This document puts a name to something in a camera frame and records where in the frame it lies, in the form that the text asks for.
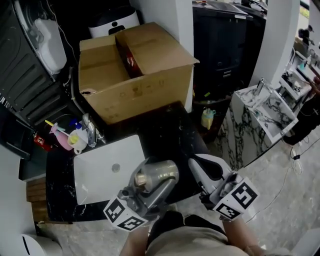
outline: beige shirt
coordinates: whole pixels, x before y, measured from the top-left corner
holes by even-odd
[[[227,245],[227,237],[204,227],[183,226],[165,232],[150,244],[146,256],[251,256],[245,251]],[[265,251],[265,256],[290,256],[288,250]]]

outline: person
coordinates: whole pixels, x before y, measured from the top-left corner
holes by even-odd
[[[297,118],[298,123],[292,128],[294,135],[284,136],[283,141],[291,146],[302,141],[312,130],[320,125],[320,79],[316,76],[310,82],[314,97],[308,100],[301,108]]]
[[[308,26],[308,28],[306,29],[299,29],[298,33],[299,33],[299,37],[302,39],[302,41],[307,45],[309,46],[309,42],[312,44],[312,45],[315,45],[314,41],[312,41],[310,39],[310,32],[314,32],[314,29],[311,25]]]
[[[197,216],[185,219],[180,212],[167,211],[149,227],[131,232],[120,256],[288,256],[280,248],[266,251],[241,217],[221,227]]]

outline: sink drain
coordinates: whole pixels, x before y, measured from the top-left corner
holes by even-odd
[[[120,164],[118,164],[118,163],[113,164],[112,167],[111,167],[111,170],[112,170],[114,173],[119,172],[119,171],[120,171]]]

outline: white cup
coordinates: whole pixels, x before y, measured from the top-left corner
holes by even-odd
[[[78,140],[77,140],[76,143],[72,143],[72,142],[70,141],[70,138],[71,138],[73,135],[77,135],[77,137],[78,137]],[[74,153],[76,153],[77,155],[80,155],[81,152],[82,152],[82,150],[84,150],[84,149],[86,148],[86,146],[87,146],[87,143],[86,143],[82,138],[80,138],[80,137],[78,136],[76,130],[74,130],[74,131],[72,131],[72,132],[70,133],[69,138],[68,138],[68,140],[67,140],[67,143],[68,143],[71,147],[74,148]]]

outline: black pants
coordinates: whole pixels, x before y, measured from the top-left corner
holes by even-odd
[[[156,239],[158,236],[160,236],[164,232],[175,230],[183,226],[209,228],[209,229],[218,231],[223,235],[226,235],[221,227],[214,225],[209,221],[205,220],[204,218],[201,218],[197,215],[190,215],[184,219],[184,217],[180,212],[167,211],[166,214],[163,216],[163,218],[158,219],[154,223],[151,229],[150,235],[148,237],[147,248],[154,239]]]
[[[295,145],[308,136],[309,133],[320,124],[319,101],[320,98],[315,96],[303,105],[297,116],[299,122],[292,128],[295,134],[287,137],[285,139],[286,143]]]

